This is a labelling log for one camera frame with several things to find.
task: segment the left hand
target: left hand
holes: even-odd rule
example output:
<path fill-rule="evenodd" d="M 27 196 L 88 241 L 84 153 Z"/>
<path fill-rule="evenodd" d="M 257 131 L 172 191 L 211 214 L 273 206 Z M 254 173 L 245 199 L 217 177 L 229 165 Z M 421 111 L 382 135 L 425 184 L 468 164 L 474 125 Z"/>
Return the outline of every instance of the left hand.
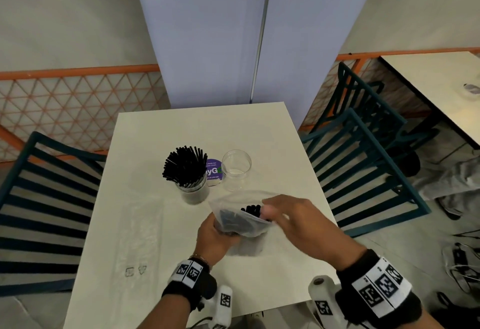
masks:
<path fill-rule="evenodd" d="M 230 247 L 237 244 L 241 237 L 221 234 L 215 227 L 213 213 L 203 221 L 198 228 L 197 245 L 193 254 L 204 258 L 210 268 L 216 265 L 227 253 Z"/>

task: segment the wrist strap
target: wrist strap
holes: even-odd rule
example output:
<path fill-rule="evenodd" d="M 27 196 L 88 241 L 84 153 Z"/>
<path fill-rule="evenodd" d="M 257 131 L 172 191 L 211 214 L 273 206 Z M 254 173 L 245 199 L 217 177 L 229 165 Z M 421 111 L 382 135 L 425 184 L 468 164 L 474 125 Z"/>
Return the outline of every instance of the wrist strap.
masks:
<path fill-rule="evenodd" d="M 342 289 L 335 298 L 345 318 L 353 324 L 368 321 L 378 329 L 394 329 L 422 315 L 422 305 L 412 293 L 412 285 L 371 249 L 337 274 Z"/>
<path fill-rule="evenodd" d="M 168 280 L 164 295 L 181 295 L 190 303 L 190 312 L 194 311 L 201 298 L 211 299 L 217 292 L 217 282 L 210 275 L 208 264 L 200 259 L 191 258 L 180 262 Z"/>

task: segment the person's leg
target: person's leg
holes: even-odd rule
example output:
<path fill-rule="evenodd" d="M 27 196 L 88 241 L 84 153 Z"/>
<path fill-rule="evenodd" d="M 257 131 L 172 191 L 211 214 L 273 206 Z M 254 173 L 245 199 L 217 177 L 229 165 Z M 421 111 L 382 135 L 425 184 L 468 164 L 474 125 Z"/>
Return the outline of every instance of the person's leg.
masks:
<path fill-rule="evenodd" d="M 464 214 L 472 214 L 480 217 L 480 189 L 448 195 L 439 198 L 438 203 L 449 216 L 453 214 L 461 217 Z"/>
<path fill-rule="evenodd" d="M 420 178 L 412 185 L 425 200 L 480 189 L 480 156 Z"/>

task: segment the another table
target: another table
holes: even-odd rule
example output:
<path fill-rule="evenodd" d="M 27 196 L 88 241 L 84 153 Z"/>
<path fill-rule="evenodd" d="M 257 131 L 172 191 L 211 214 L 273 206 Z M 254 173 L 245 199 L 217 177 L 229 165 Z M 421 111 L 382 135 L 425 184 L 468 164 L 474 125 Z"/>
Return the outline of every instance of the another table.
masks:
<path fill-rule="evenodd" d="M 415 132 L 445 120 L 474 149 L 480 149 L 480 99 L 464 84 L 480 82 L 480 58 L 469 52 L 385 55 L 379 59 L 431 109 Z"/>
<path fill-rule="evenodd" d="M 249 188 L 308 198 L 335 221 L 284 103 L 121 113 L 65 329 L 135 328 L 175 265 L 193 252 L 211 211 L 208 200 L 229 192 L 220 184 L 200 205 L 181 200 L 162 172 L 169 152 L 183 145 L 218 160 L 244 150 L 252 158 Z M 233 289 L 234 317 L 309 300 L 315 275 L 337 279 L 330 265 L 299 252 L 278 227 L 267 237 L 263 256 L 225 257 L 212 271 Z M 209 315 L 207 308 L 193 312 L 189 326 Z"/>

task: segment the hand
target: hand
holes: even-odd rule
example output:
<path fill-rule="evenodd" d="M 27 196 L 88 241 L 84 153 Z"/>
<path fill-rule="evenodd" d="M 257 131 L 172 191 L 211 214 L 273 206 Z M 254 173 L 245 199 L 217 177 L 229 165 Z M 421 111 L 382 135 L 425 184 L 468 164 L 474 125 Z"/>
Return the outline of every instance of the hand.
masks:
<path fill-rule="evenodd" d="M 200 255 L 208 262 L 210 268 L 216 265 L 229 250 L 237 244 L 241 237 L 230 236 L 220 233 L 215 227 L 215 216 L 213 213 L 203 221 L 198 228 L 197 245 L 193 254 Z"/>
<path fill-rule="evenodd" d="M 263 200 L 261 218 L 271 219 L 303 253 L 341 271 L 355 263 L 366 248 L 347 236 L 308 199 L 277 195 Z"/>

